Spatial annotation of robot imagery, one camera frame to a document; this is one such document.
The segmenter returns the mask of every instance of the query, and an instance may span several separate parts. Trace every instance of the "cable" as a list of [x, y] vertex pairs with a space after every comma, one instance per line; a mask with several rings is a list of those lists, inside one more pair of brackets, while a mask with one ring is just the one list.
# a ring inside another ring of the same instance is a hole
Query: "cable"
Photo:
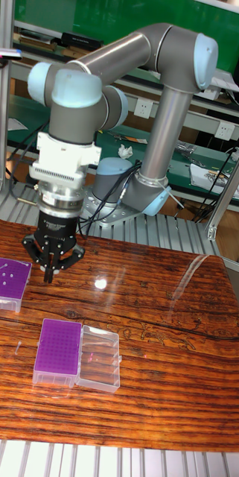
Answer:
[[28, 141], [32, 135], [34, 135], [35, 133], [38, 133], [39, 131], [43, 130], [41, 128], [45, 128], [45, 126], [47, 126], [49, 123], [49, 119], [41, 124], [40, 126], [38, 126], [34, 131], [32, 131], [30, 134], [28, 134], [17, 146], [16, 148], [14, 149], [14, 151], [11, 153], [11, 155], [9, 156], [9, 158], [7, 159], [7, 161], [12, 161], [12, 159], [14, 158], [15, 154], [18, 152], [19, 149], [22, 149], [22, 148], [25, 148], [26, 147], [26, 144], [25, 142]]
[[[11, 172], [7, 169], [7, 167], [6, 167], [6, 173], [7, 173], [9, 176], [11, 176]], [[16, 184], [17, 182], [19, 182], [18, 179], [16, 179], [14, 175], [13, 175], [13, 181], [14, 181], [15, 184]]]
[[[40, 131], [43, 131], [43, 130], [45, 129], [45, 127], [48, 125], [48, 123], [49, 123], [49, 119], [48, 119], [46, 122], [44, 122], [41, 126], [39, 126], [39, 127], [34, 131], [34, 133], [38, 133], [38, 132], [40, 132]], [[14, 174], [15, 174], [15, 172], [16, 172], [16, 169], [17, 169], [19, 163], [25, 161], [25, 160], [23, 160], [23, 157], [24, 157], [24, 155], [26, 155], [26, 153], [29, 151], [30, 147], [32, 146], [32, 144], [34, 143], [35, 140], [36, 140], [36, 137], [34, 136], [34, 137], [32, 138], [32, 140], [27, 144], [26, 148], [23, 150], [23, 152], [21, 153], [20, 157], [16, 160], [16, 164], [14, 165], [13, 170], [11, 171], [11, 174], [10, 174], [10, 182], [9, 182], [9, 188], [8, 188], [8, 190], [9, 190], [10, 195], [12, 195], [12, 197], [13, 197], [14, 199], [16, 199], [16, 200], [18, 200], [19, 197], [17, 197], [17, 196], [14, 194], [14, 191], [13, 191], [13, 178], [14, 178]]]
[[[136, 171], [141, 167], [141, 162], [140, 161], [136, 161], [135, 165], [133, 165], [132, 167], [130, 167], [129, 169], [127, 169], [125, 172], [123, 172], [123, 174], [121, 174], [121, 176], [116, 180], [115, 184], [112, 186], [112, 188], [106, 193], [105, 197], [102, 199], [102, 201], [100, 202], [100, 204], [98, 205], [97, 209], [95, 210], [94, 214], [86, 219], [86, 222], [85, 224], [81, 227], [84, 228], [84, 227], [87, 227], [87, 230], [86, 230], [86, 237], [88, 237], [89, 235], [89, 231], [90, 231], [90, 228], [92, 226], [93, 223], [99, 221], [99, 220], [103, 220], [107, 217], [109, 217], [114, 211], [115, 209], [117, 209], [119, 203], [122, 201], [122, 198], [127, 190], [127, 187], [128, 187], [128, 184], [131, 180], [131, 177], [136, 173]], [[103, 216], [103, 217], [99, 217], [99, 214], [101, 212], [101, 210], [104, 208], [107, 200], [109, 199], [109, 197], [114, 193], [114, 191], [120, 186], [122, 180], [125, 180], [124, 184], [123, 184], [123, 187], [121, 189], [121, 193], [120, 193], [120, 196], [119, 196], [119, 199], [118, 199], [118, 202], [116, 203], [115, 207], [109, 212], [109, 214]]]
[[[238, 140], [236, 141], [235, 145], [234, 145], [231, 149], [229, 149], [230, 152], [229, 152], [229, 154], [228, 154], [228, 156], [227, 156], [225, 162], [223, 163], [223, 165], [221, 166], [220, 170], [218, 171], [217, 176], [215, 177], [215, 179], [214, 179], [214, 181], [213, 181], [213, 183], [212, 183], [212, 185], [211, 185], [211, 188], [209, 189], [209, 191], [208, 191], [207, 195], [205, 196], [203, 202], [200, 204], [200, 207], [199, 207], [199, 209], [197, 210], [195, 216], [192, 218], [192, 221], [193, 221], [193, 222], [195, 222], [195, 219], [199, 217], [200, 213], [203, 214], [203, 212], [207, 209], [207, 207], [205, 207], [205, 209], [203, 209], [203, 205], [204, 205], [205, 202], [210, 198], [211, 191], [212, 191], [212, 189], [214, 188], [214, 185], [216, 184], [218, 177], [219, 177], [220, 174], [222, 173], [222, 171], [223, 171], [223, 169], [225, 168], [227, 162], [229, 161], [229, 159], [230, 159], [230, 157], [231, 157], [231, 155], [232, 155], [234, 149], [238, 146], [238, 144], [239, 144], [239, 137], [238, 137]], [[215, 202], [217, 203], [219, 197], [218, 197], [217, 199], [214, 199], [212, 202], [215, 201]]]

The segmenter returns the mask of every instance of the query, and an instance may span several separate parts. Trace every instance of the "white plastic box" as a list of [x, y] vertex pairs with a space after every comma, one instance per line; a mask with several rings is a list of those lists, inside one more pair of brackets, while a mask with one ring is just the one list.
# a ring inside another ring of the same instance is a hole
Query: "white plastic box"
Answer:
[[0, 258], [0, 309], [19, 312], [31, 263]]

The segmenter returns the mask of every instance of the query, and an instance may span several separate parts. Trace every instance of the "green wall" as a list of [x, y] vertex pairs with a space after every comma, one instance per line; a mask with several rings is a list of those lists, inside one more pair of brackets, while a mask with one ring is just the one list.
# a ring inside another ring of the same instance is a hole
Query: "green wall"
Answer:
[[105, 43], [141, 26], [167, 22], [215, 38], [218, 68], [232, 72], [239, 56], [239, 15], [194, 0], [16, 0], [15, 17]]

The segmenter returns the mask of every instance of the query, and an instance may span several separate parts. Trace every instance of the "wood grain surface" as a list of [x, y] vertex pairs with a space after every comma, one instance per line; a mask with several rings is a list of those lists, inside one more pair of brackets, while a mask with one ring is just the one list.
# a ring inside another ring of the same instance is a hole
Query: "wood grain surface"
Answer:
[[[0, 221], [0, 256], [28, 260], [31, 230]], [[51, 285], [33, 265], [21, 312], [0, 310], [0, 438], [239, 451], [239, 308], [221, 258], [101, 238], [85, 247]], [[115, 394], [32, 384], [44, 318], [119, 334]]]

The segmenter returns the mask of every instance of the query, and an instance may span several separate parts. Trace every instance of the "transparent plastic box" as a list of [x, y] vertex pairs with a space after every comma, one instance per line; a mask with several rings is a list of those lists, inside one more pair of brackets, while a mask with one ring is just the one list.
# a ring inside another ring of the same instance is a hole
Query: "transparent plastic box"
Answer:
[[0, 258], [0, 309], [19, 312], [31, 263]]
[[44, 319], [33, 383], [74, 384], [115, 393], [120, 387], [119, 336], [74, 321]]

